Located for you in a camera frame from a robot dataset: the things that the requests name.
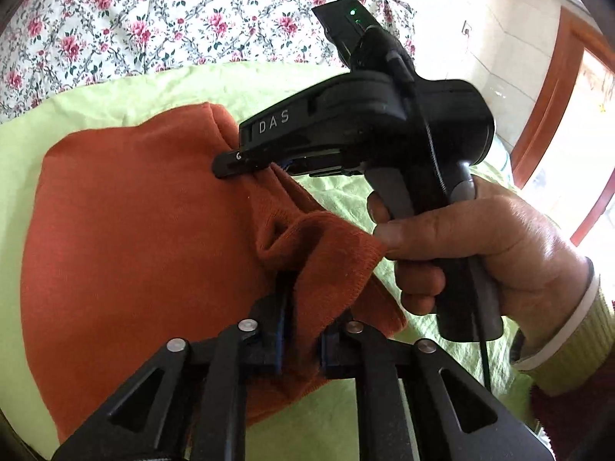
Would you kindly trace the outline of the person's right hand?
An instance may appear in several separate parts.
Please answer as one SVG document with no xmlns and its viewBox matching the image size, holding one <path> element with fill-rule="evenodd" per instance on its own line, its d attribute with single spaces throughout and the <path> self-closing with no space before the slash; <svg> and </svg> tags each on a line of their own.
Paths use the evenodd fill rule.
<svg viewBox="0 0 615 461">
<path fill-rule="evenodd" d="M 589 260 L 555 225 L 508 189 L 475 178 L 476 197 L 393 220 L 378 194 L 367 207 L 375 236 L 395 261 L 401 303 L 432 311 L 448 281 L 439 259 L 479 257 L 499 289 L 500 309 L 531 350 L 542 348 L 577 308 L 591 280 Z"/>
</svg>

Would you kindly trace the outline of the yellow-green sleeve forearm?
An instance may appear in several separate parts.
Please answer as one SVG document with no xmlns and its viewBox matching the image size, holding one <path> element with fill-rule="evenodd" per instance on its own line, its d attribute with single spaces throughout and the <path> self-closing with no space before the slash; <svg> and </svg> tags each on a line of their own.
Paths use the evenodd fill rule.
<svg viewBox="0 0 615 461">
<path fill-rule="evenodd" d="M 557 460 L 568 460 L 614 417 L 614 302 L 598 273 L 563 327 L 530 352 L 522 332 L 510 351 L 514 370 L 532 379 L 530 410 Z"/>
</svg>

